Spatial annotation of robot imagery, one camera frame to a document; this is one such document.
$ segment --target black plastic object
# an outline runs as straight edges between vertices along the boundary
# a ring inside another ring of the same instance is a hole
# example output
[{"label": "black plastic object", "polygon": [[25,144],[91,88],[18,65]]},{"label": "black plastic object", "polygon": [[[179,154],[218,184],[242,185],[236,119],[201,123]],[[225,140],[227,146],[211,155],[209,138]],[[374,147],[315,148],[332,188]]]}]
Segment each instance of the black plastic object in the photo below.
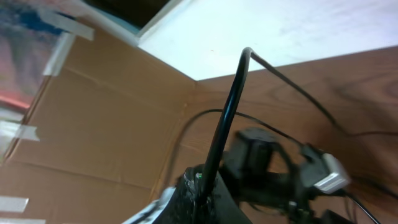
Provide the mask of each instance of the black plastic object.
[{"label": "black plastic object", "polygon": [[290,81],[288,78],[284,77],[274,67],[268,64],[263,58],[258,56],[253,51],[252,48],[246,47],[245,49],[243,49],[241,58],[239,59],[238,69],[236,71],[234,82],[232,84],[231,90],[226,100],[223,112],[221,114],[221,118],[218,121],[218,125],[213,140],[211,142],[210,151],[207,155],[205,168],[203,171],[203,179],[200,182],[200,191],[198,192],[197,195],[198,203],[204,203],[206,201],[206,197],[213,190],[213,184],[215,181],[218,167],[221,162],[221,157],[223,155],[225,142],[228,137],[229,130],[231,128],[232,120],[234,119],[236,108],[238,107],[239,100],[242,95],[244,82],[246,81],[246,76],[248,75],[250,58],[260,63],[262,66],[266,67],[272,73],[278,74],[278,77],[283,79],[283,81],[287,82],[289,85],[296,86],[295,83]]},{"label": "black plastic object", "polygon": [[224,165],[235,179],[247,182],[263,179],[278,144],[275,137],[261,128],[238,131],[229,152],[224,156]]},{"label": "black plastic object", "polygon": [[170,202],[153,224],[252,224],[234,203],[219,174],[215,179],[214,197],[204,205],[197,205],[194,202],[198,190],[197,174],[202,170],[203,165],[186,169]]}]

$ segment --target cardboard box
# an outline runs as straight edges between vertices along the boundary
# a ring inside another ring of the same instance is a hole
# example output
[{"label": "cardboard box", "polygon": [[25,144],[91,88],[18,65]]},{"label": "cardboard box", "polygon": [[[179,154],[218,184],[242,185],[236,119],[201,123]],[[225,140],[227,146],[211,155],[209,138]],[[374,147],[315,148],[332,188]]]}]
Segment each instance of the cardboard box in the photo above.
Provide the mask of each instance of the cardboard box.
[{"label": "cardboard box", "polygon": [[46,223],[121,223],[152,200],[195,82],[102,30],[77,39],[0,167],[0,195]]}]

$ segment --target wood grain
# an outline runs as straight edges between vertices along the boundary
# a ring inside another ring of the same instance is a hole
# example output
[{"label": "wood grain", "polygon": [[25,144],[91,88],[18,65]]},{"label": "wood grain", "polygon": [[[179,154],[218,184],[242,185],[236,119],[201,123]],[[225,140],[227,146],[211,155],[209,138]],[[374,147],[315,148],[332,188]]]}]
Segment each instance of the wood grain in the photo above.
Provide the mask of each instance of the wood grain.
[{"label": "wood grain", "polygon": [[[313,95],[349,132],[398,132],[398,47],[316,60],[280,67],[279,70]],[[210,108],[222,108],[234,76],[198,82],[185,110],[185,121]],[[398,192],[398,137],[349,138],[337,131],[308,100],[265,70],[250,72],[238,111],[255,116],[302,142],[332,153],[351,175],[372,178]],[[186,166],[203,163],[220,114],[198,120],[181,142],[173,178]],[[235,118],[231,133],[256,126]],[[233,134],[230,134],[226,150]],[[281,139],[294,162],[302,161],[298,149]],[[276,158],[273,171],[285,170]],[[353,182],[350,188],[382,223],[398,222],[398,203],[380,192]],[[341,199],[317,201],[319,208],[332,208],[344,215]],[[250,209],[243,209],[254,223],[283,223]],[[358,211],[360,223],[370,223]]]}]

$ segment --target white tape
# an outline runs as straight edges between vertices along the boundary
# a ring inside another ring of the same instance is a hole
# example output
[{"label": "white tape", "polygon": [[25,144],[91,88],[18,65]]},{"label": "white tape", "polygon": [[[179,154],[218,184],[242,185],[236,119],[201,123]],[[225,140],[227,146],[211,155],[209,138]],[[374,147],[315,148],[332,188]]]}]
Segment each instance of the white tape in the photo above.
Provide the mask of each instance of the white tape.
[{"label": "white tape", "polygon": [[29,198],[0,196],[0,212],[24,212]]},{"label": "white tape", "polygon": [[75,41],[75,35],[63,32],[51,54],[51,57],[45,65],[43,75],[57,76],[67,59],[70,49]]},{"label": "white tape", "polygon": [[88,40],[94,39],[94,29],[74,21],[73,19],[69,19],[46,9],[39,9],[38,13],[43,22],[79,35]]},{"label": "white tape", "polygon": [[21,125],[8,121],[0,121],[0,136],[39,141],[36,135],[37,127]]},{"label": "white tape", "polygon": [[127,29],[124,29],[121,25],[107,18],[106,16],[104,16],[104,14],[100,13],[99,11],[97,11],[97,9],[91,7],[84,1],[67,0],[63,2],[70,3],[69,7],[67,8],[68,11],[71,11],[73,13],[78,12],[78,16],[84,17],[87,21],[90,21],[91,23],[94,23],[95,25],[101,27],[106,32],[121,39],[130,46],[138,46],[137,36],[132,34]]},{"label": "white tape", "polygon": [[45,220],[0,218],[0,224],[45,224]]},{"label": "white tape", "polygon": [[133,215],[131,218],[129,218],[128,220],[124,221],[122,224],[130,224],[130,223],[133,223],[133,222],[137,221],[145,213],[151,211],[154,208],[154,206],[156,206],[156,204],[159,201],[159,204],[158,204],[159,207],[157,208],[157,210],[154,211],[151,215],[149,215],[148,218],[146,218],[145,220],[139,222],[140,224],[151,224],[151,223],[153,223],[156,220],[156,218],[163,212],[163,210],[167,206],[167,204],[169,204],[169,201],[172,198],[174,192],[175,192],[175,187],[167,187],[163,191],[162,196],[160,196],[160,199],[154,200],[152,203],[150,203],[148,206],[146,206],[146,208],[142,209],[139,213]]}]

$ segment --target brown cardboard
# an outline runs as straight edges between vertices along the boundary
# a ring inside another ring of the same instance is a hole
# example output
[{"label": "brown cardboard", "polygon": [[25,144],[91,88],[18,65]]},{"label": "brown cardboard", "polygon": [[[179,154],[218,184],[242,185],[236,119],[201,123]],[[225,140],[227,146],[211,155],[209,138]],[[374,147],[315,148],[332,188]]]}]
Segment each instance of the brown cardboard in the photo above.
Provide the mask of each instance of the brown cardboard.
[{"label": "brown cardboard", "polygon": [[78,39],[30,116],[40,142],[19,141],[8,161],[151,189],[194,86],[104,32]]},{"label": "brown cardboard", "polygon": [[30,117],[40,141],[19,141],[8,161],[151,189],[177,120],[64,69]]},{"label": "brown cardboard", "polygon": [[181,113],[195,87],[166,63],[99,29],[93,42],[75,42],[65,67],[169,113]]},{"label": "brown cardboard", "polygon": [[0,217],[46,224],[122,223],[148,203],[150,190],[27,164],[0,169],[0,195],[29,198],[23,213]]},{"label": "brown cardboard", "polygon": [[59,76],[24,124],[40,141],[15,140],[0,167],[0,195],[30,198],[47,223],[121,223],[158,196],[155,187],[195,82],[97,29],[77,38]]}]

